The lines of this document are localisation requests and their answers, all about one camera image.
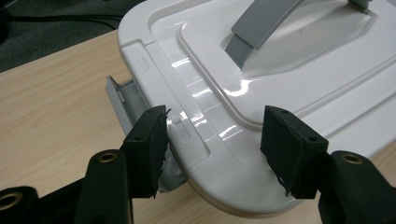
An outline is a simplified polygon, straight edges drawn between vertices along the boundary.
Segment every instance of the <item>white plastic storage box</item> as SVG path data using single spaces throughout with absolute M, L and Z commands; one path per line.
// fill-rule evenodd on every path
M 306 0 L 240 69 L 224 49 L 251 3 L 133 8 L 119 42 L 134 81 L 110 81 L 107 91 L 125 132 L 146 108 L 171 108 L 172 152 L 191 186 L 221 210 L 263 217 L 298 203 L 260 151 L 266 105 L 296 114 L 330 141 L 329 152 L 371 156 L 395 139 L 396 1 L 362 13 L 346 0 Z M 167 170 L 179 175 L 175 167 Z

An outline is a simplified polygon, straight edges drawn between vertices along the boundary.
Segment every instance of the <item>wooden table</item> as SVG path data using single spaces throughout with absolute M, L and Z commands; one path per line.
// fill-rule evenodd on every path
M 117 33 L 99 36 L 0 74 L 0 189 L 32 186 L 44 196 L 85 175 L 96 152 L 124 134 L 107 99 L 106 77 L 130 78 Z M 396 143 L 372 159 L 396 185 Z M 317 201 L 279 217 L 221 212 L 188 185 L 155 200 L 134 200 L 135 223 L 320 223 Z

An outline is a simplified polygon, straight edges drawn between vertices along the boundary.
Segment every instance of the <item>dark carpet floor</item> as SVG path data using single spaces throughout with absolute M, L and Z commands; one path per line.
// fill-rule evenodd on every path
M 143 0 L 18 0 L 8 3 L 12 16 L 125 15 Z M 106 21 L 118 27 L 118 21 Z M 0 44 L 0 73 L 112 31 L 88 21 L 8 22 Z

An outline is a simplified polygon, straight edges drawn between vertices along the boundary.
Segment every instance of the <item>brass screw hole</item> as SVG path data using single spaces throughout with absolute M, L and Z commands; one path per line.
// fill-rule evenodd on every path
M 114 161 L 117 158 L 117 154 L 114 152 L 107 152 L 103 154 L 101 157 L 99 157 L 99 162 L 111 162 Z
M 19 191 L 11 192 L 0 197 L 0 211 L 15 206 L 22 199 L 22 193 Z
M 347 161 L 347 162 L 352 163 L 352 164 L 360 165 L 360 164 L 363 163 L 363 160 L 360 157 L 357 157 L 357 156 L 352 155 L 352 154 L 343 154 L 343 155 L 341 155 L 341 158 L 344 161 Z

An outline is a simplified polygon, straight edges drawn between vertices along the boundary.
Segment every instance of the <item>table surface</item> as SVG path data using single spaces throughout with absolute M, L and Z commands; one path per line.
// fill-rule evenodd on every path
M 106 95 L 106 77 L 130 79 L 117 32 L 0 74 L 0 189 L 32 186 L 40 196 L 82 178 L 96 152 L 124 134 Z M 396 142 L 371 159 L 396 185 Z M 318 201 L 286 214 L 247 219 L 223 213 L 190 186 L 134 200 L 135 223 L 320 223 Z

